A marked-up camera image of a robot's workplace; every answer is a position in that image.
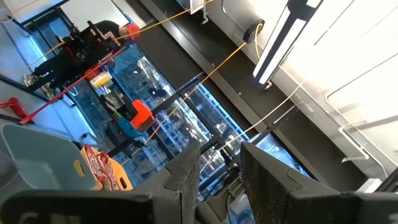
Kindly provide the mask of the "red floor tool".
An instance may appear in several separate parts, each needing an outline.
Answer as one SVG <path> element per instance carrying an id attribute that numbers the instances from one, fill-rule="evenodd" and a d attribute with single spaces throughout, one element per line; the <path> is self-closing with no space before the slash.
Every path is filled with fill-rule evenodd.
<path id="1" fill-rule="evenodd" d="M 27 117 L 27 113 L 24 107 L 21 105 L 20 101 L 17 98 L 11 97 L 7 101 L 0 103 L 0 108 L 10 108 L 14 112 L 14 114 L 20 119 L 24 119 Z"/>

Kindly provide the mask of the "long ceiling light fixture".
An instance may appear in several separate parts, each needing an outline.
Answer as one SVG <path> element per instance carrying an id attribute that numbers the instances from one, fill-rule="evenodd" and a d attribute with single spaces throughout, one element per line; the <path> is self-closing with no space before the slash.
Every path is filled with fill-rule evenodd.
<path id="1" fill-rule="evenodd" d="M 324 0 L 288 0 L 253 71 L 256 83 L 265 85 L 298 40 Z"/>

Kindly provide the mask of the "yellow plastic bin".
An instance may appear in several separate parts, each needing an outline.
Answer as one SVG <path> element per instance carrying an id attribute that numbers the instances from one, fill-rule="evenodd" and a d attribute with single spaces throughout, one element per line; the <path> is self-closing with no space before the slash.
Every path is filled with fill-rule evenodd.
<path id="1" fill-rule="evenodd" d="M 114 159 L 111 158 L 111 163 L 113 167 L 114 174 L 116 176 L 117 182 L 120 186 L 120 190 L 122 191 L 129 191 L 133 189 L 133 186 L 131 184 L 131 181 L 129 180 L 124 168 L 122 167 L 121 164 L 116 162 Z M 95 186 L 93 187 L 93 190 L 104 190 L 103 186 L 98 183 L 95 179 Z"/>

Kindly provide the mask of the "person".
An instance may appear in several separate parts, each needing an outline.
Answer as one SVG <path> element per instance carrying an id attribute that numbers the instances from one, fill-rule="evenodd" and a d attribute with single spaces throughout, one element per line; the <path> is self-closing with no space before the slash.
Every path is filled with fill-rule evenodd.
<path id="1" fill-rule="evenodd" d="M 113 21 L 101 21 L 83 31 L 75 29 L 65 38 L 59 53 L 37 66 L 22 80 L 30 92 L 40 88 L 53 98 L 71 82 L 84 75 L 108 54 L 132 42 L 127 26 Z"/>

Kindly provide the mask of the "red pole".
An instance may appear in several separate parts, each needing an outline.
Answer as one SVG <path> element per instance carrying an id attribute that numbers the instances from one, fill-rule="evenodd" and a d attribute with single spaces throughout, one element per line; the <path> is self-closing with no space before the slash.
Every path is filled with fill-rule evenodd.
<path id="1" fill-rule="evenodd" d="M 111 59 L 113 59 L 115 56 L 119 55 L 123 50 L 125 49 L 125 47 L 121 47 L 119 50 L 117 50 L 115 53 L 111 53 L 109 56 L 106 56 L 102 61 L 100 61 L 99 64 L 97 64 L 97 66 L 93 67 L 90 69 L 89 72 L 86 72 L 82 77 L 80 77 L 79 79 L 77 79 L 75 82 L 73 82 L 71 85 L 67 86 L 63 91 L 61 91 L 59 94 L 57 94 L 55 97 L 53 97 L 51 100 L 49 100 L 46 104 L 44 104 L 43 106 L 41 106 L 39 109 L 37 109 L 36 111 L 34 111 L 31 114 L 28 114 L 24 119 L 22 119 L 19 124 L 21 125 L 25 125 L 27 124 L 29 121 L 31 121 L 33 119 L 34 116 L 36 116 L 39 112 L 41 112 L 42 110 L 44 110 L 46 107 L 48 107 L 49 105 L 51 105 L 52 103 L 56 102 L 61 96 L 63 96 L 65 93 L 67 93 L 72 87 L 74 87 L 75 85 L 79 84 L 81 81 L 85 80 L 86 77 L 90 76 L 92 73 L 95 73 L 95 71 L 99 70 L 100 67 L 102 67 L 104 64 L 106 64 L 108 61 L 110 61 Z"/>

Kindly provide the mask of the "orange box on desk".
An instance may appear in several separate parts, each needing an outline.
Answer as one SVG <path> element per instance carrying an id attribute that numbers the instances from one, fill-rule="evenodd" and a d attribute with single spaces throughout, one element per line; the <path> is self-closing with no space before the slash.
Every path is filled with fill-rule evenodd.
<path id="1" fill-rule="evenodd" d="M 132 108 L 131 124 L 140 133 L 147 131 L 155 123 L 152 111 L 141 100 L 134 100 Z"/>

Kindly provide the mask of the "blue plastic tote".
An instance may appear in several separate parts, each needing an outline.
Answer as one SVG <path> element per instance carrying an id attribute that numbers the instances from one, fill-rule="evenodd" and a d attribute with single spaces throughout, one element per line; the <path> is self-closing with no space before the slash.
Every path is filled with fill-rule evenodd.
<path id="1" fill-rule="evenodd" d="M 121 132 L 129 139 L 135 139 L 142 136 L 140 132 L 125 118 L 118 118 L 116 121 Z"/>

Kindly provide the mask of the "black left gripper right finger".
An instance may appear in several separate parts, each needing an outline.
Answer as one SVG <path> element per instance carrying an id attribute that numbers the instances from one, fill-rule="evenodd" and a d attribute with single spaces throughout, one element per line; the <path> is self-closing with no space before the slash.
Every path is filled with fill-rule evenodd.
<path id="1" fill-rule="evenodd" d="M 339 192 L 250 142 L 242 143 L 240 155 L 257 224 L 398 224 L 398 194 Z"/>

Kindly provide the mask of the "red beef ramen package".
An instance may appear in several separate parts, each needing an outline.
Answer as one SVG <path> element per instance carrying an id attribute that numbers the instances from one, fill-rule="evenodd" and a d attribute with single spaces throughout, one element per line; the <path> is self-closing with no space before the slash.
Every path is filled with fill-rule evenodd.
<path id="1" fill-rule="evenodd" d="M 103 188 L 105 190 L 120 190 L 121 188 L 113 171 L 111 158 L 103 152 L 99 153 L 96 158 L 99 162 L 99 168 L 101 171 L 99 181 L 102 183 Z"/>
<path id="2" fill-rule="evenodd" d="M 103 152 L 98 152 L 88 144 L 84 145 L 82 151 L 96 181 L 104 185 L 108 179 L 108 172 L 106 170 L 107 155 Z"/>

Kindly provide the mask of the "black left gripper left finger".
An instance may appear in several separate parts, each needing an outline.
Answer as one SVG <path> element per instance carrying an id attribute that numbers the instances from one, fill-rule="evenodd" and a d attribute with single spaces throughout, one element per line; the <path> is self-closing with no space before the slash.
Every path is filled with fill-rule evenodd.
<path id="1" fill-rule="evenodd" d="M 187 149 L 130 191 L 32 189 L 0 206 L 1 224 L 193 224 L 199 156 Z"/>

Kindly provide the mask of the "red cap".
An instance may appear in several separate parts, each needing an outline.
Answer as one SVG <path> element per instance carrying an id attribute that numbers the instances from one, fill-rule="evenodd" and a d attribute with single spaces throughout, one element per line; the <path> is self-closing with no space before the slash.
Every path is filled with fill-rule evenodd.
<path id="1" fill-rule="evenodd" d="M 135 41 L 140 36 L 140 28 L 137 24 L 132 23 L 127 26 L 129 38 L 132 41 Z"/>

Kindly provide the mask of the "blue-grey plastic bin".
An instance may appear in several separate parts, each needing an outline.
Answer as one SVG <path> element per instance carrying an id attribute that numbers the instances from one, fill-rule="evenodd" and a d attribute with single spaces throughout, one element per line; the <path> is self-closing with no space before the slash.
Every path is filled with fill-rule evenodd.
<path id="1" fill-rule="evenodd" d="M 96 180 L 70 140 L 42 131 L 4 124 L 0 151 L 16 162 L 17 185 L 26 190 L 93 190 Z"/>

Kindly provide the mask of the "black ceiling box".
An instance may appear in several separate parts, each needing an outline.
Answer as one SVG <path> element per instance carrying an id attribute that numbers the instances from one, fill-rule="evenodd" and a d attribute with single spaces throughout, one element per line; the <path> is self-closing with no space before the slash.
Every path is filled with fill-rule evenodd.
<path id="1" fill-rule="evenodd" d="M 247 44 L 251 44 L 252 42 L 254 42 L 254 39 L 261 33 L 264 24 L 265 21 L 261 19 L 250 25 L 244 32 L 243 41 L 245 41 L 245 43 Z"/>

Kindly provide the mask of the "white canister yellow label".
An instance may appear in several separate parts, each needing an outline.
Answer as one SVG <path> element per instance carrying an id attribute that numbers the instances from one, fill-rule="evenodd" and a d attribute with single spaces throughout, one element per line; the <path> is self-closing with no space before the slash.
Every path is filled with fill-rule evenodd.
<path id="1" fill-rule="evenodd" d="M 101 72 L 94 78 L 90 80 L 91 86 L 94 88 L 99 88 L 103 85 L 105 85 L 108 81 L 112 79 L 112 75 L 109 72 Z"/>

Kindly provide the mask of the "translucent grey plastic bin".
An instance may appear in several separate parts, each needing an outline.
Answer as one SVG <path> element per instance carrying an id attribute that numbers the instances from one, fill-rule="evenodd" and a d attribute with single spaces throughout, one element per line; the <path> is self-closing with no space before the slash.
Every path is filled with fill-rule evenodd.
<path id="1" fill-rule="evenodd" d="M 12 195 L 18 193 L 19 171 L 14 161 L 0 152 L 0 206 Z"/>

